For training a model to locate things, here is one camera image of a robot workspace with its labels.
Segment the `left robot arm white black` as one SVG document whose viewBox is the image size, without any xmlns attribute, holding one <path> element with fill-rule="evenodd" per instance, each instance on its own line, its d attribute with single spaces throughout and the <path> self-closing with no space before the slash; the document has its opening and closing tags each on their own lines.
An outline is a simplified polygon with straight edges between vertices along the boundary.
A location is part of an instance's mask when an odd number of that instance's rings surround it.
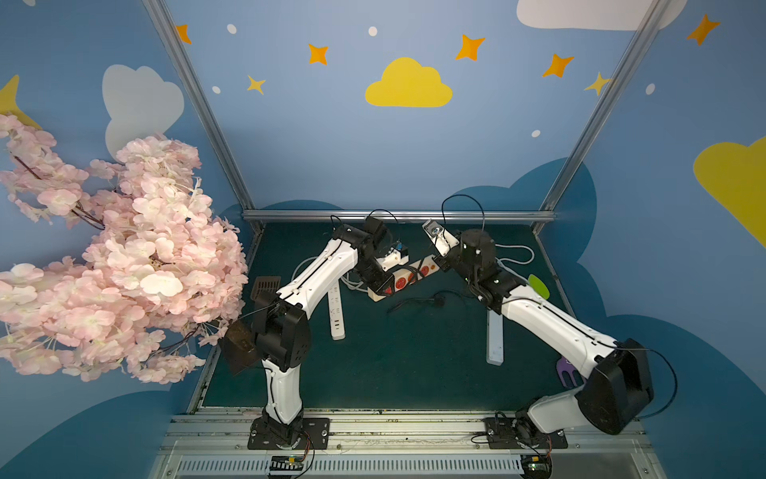
<svg viewBox="0 0 766 479">
<path fill-rule="evenodd" d="M 360 228 L 344 223 L 334 228 L 321 254 L 293 281 L 277 291 L 260 291 L 248 325 L 235 321 L 225 334 L 223 352 L 241 367 L 260 363 L 267 378 L 267 406 L 261 424 L 283 443 L 303 433 L 300 367 L 312 343 L 309 319 L 317 305 L 349 271 L 375 295 L 394 291 L 393 269 L 408 263 L 406 247 L 378 251 L 389 231 L 369 216 Z"/>
</svg>

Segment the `white power strip with cord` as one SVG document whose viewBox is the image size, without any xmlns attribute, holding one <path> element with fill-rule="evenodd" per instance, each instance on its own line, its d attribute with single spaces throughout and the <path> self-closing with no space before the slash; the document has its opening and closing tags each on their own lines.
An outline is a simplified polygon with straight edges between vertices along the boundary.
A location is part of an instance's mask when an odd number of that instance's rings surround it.
<svg viewBox="0 0 766 479">
<path fill-rule="evenodd" d="M 535 252 L 526 245 L 499 245 L 500 249 L 524 249 L 530 253 L 530 259 L 504 259 L 515 265 L 528 265 L 535 259 Z M 486 361 L 490 365 L 501 366 L 504 363 L 504 317 L 489 309 L 487 311 L 487 347 Z"/>
</svg>

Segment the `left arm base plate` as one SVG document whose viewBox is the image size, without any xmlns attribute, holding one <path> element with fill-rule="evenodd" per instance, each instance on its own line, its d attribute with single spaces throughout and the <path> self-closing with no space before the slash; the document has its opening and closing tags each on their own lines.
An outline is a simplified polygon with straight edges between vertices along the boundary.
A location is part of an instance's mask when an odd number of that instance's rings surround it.
<svg viewBox="0 0 766 479">
<path fill-rule="evenodd" d="M 309 446 L 315 450 L 327 449 L 331 421 L 325 417 L 299 416 L 291 424 L 283 424 L 267 415 L 251 423 L 247 449 L 297 450 Z"/>
</svg>

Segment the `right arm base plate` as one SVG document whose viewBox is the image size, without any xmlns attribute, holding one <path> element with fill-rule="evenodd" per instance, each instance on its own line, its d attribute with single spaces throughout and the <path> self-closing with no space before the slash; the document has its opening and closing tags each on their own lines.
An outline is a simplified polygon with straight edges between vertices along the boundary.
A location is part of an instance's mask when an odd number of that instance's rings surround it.
<svg viewBox="0 0 766 479">
<path fill-rule="evenodd" d="M 526 419 L 492 416 L 485 417 L 483 422 L 491 449 L 530 449 L 546 452 L 569 448 L 564 432 L 542 433 Z"/>
</svg>

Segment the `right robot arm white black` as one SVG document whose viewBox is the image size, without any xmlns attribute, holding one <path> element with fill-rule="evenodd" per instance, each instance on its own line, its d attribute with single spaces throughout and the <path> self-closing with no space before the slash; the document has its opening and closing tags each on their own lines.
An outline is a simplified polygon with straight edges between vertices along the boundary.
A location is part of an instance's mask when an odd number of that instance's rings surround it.
<svg viewBox="0 0 766 479">
<path fill-rule="evenodd" d="M 579 387 L 517 411 L 516 429 L 523 438 L 588 424 L 618 435 L 652 402 L 648 352 L 638 342 L 619 342 L 552 305 L 528 281 L 501 267 L 487 232 L 454 236 L 436 222 L 423 230 L 438 251 L 438 264 L 456 271 L 479 303 L 542 339 L 584 379 Z"/>
</svg>

